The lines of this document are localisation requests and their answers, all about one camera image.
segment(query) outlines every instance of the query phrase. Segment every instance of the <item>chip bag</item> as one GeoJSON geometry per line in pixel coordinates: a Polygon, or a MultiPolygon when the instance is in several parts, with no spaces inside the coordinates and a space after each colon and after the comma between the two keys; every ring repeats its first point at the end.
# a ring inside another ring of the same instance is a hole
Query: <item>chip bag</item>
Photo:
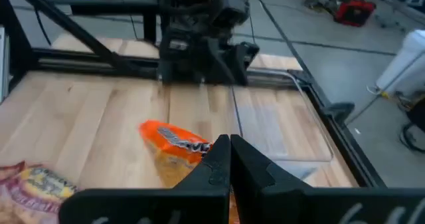
{"type": "Polygon", "coordinates": [[[4,219],[24,224],[57,224],[60,204],[77,191],[75,185],[42,166],[25,168],[0,189],[0,223],[4,219]]]}
{"type": "MultiPolygon", "coordinates": [[[[139,131],[153,154],[155,167],[166,187],[174,187],[183,180],[213,145],[182,128],[154,120],[142,123],[139,131]]],[[[230,196],[229,223],[239,223],[233,195],[230,196]]]]}
{"type": "Polygon", "coordinates": [[[13,166],[0,167],[0,184],[7,181],[10,177],[20,173],[25,168],[25,162],[22,161],[13,166]]]}

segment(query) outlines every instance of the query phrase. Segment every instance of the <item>metal bracket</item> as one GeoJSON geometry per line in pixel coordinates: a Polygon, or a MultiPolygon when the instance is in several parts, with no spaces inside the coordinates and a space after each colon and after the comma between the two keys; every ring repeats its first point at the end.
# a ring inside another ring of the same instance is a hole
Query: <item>metal bracket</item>
{"type": "Polygon", "coordinates": [[[302,81],[304,84],[311,84],[311,77],[308,73],[302,70],[292,70],[288,69],[288,73],[292,74],[297,80],[302,81]]]}
{"type": "Polygon", "coordinates": [[[3,49],[7,49],[6,58],[9,63],[6,71],[7,78],[4,80],[7,80],[7,92],[10,92],[25,75],[26,71],[30,67],[37,65],[37,59],[10,0],[0,0],[0,7],[0,26],[4,28],[4,37],[7,39],[7,41],[2,41],[6,42],[6,47],[3,47],[3,49]]]}
{"type": "Polygon", "coordinates": [[[344,125],[344,121],[353,112],[355,105],[352,102],[338,102],[323,109],[323,113],[332,116],[339,125],[344,125]]]}

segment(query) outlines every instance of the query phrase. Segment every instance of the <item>machine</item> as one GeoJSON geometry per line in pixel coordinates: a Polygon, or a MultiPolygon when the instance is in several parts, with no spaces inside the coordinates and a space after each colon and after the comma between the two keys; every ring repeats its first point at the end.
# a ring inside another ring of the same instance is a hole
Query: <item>machine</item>
{"type": "Polygon", "coordinates": [[[31,48],[9,0],[0,0],[0,24],[10,37],[9,91],[30,70],[298,90],[323,122],[319,129],[326,128],[357,183],[365,187],[310,187],[240,136],[221,135],[173,189],[82,191],[63,203],[61,223],[228,223],[230,184],[242,224],[424,222],[425,190],[368,188],[383,183],[343,131],[352,107],[329,105],[304,71],[249,67],[258,47],[226,42],[232,26],[247,18],[242,0],[162,0],[156,11],[168,14],[170,22],[159,60],[113,53],[47,0],[26,1],[94,54],[31,48]]]}
{"type": "Polygon", "coordinates": [[[354,27],[363,26],[376,8],[374,3],[365,0],[313,0],[308,1],[307,6],[323,7],[333,15],[335,22],[354,27]]]}

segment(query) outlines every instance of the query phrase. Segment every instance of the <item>black cable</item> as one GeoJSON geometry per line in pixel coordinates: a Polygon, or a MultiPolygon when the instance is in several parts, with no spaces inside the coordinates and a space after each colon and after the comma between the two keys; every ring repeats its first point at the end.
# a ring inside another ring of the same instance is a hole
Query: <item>black cable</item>
{"type": "Polygon", "coordinates": [[[418,146],[415,146],[413,144],[414,140],[410,137],[408,130],[413,126],[414,124],[412,122],[404,125],[402,127],[401,133],[398,135],[398,139],[400,142],[405,145],[408,149],[420,152],[421,154],[425,154],[425,149],[419,148],[418,146]]]}
{"type": "Polygon", "coordinates": [[[47,32],[46,32],[46,30],[44,29],[43,22],[41,21],[39,10],[36,8],[36,9],[34,10],[34,12],[35,12],[35,17],[37,18],[37,22],[39,23],[39,26],[40,26],[41,32],[42,32],[42,34],[44,35],[44,38],[46,39],[46,41],[47,41],[48,45],[49,45],[49,46],[52,46],[52,43],[51,43],[50,39],[48,38],[47,32]]]}
{"type": "MultiPolygon", "coordinates": [[[[213,48],[213,46],[217,47],[218,43],[216,41],[209,40],[208,45],[209,45],[210,51],[213,51],[213,50],[215,50],[213,48]]],[[[232,96],[233,96],[233,104],[234,104],[234,109],[236,111],[236,119],[238,120],[239,133],[240,133],[240,136],[243,137],[244,132],[242,130],[242,123],[240,121],[240,114],[239,114],[238,105],[237,105],[237,102],[236,102],[236,95],[235,95],[235,91],[233,89],[233,84],[236,84],[236,80],[234,79],[232,71],[230,71],[230,69],[227,67],[226,63],[223,62],[223,60],[218,56],[218,54],[215,53],[215,52],[211,52],[211,54],[214,57],[214,59],[217,61],[217,63],[220,65],[221,69],[224,71],[224,74],[227,76],[227,79],[229,79],[229,81],[230,81],[230,91],[232,92],[232,96]]]]}
{"type": "Polygon", "coordinates": [[[133,26],[134,37],[135,37],[136,40],[139,40],[139,38],[137,37],[137,33],[135,31],[134,21],[133,21],[133,16],[132,15],[130,15],[130,20],[131,20],[131,25],[133,26]]]}
{"type": "Polygon", "coordinates": [[[251,22],[251,35],[252,35],[252,40],[254,41],[254,44],[257,44],[257,43],[255,42],[254,26],[252,25],[252,17],[251,17],[251,13],[250,13],[250,22],[251,22]]]}
{"type": "Polygon", "coordinates": [[[131,20],[131,25],[133,26],[134,37],[135,37],[136,40],[139,40],[138,37],[137,37],[137,32],[135,31],[133,16],[131,14],[129,14],[129,16],[130,16],[130,20],[131,20]]]}

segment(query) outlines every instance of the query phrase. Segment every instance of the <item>clear plastic lid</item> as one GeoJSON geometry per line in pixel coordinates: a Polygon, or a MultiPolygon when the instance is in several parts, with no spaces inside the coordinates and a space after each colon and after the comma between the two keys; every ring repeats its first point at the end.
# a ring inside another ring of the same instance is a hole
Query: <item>clear plastic lid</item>
{"type": "Polygon", "coordinates": [[[234,95],[243,138],[282,168],[305,178],[329,163],[333,152],[329,134],[311,102],[295,87],[237,87],[234,95]]]}

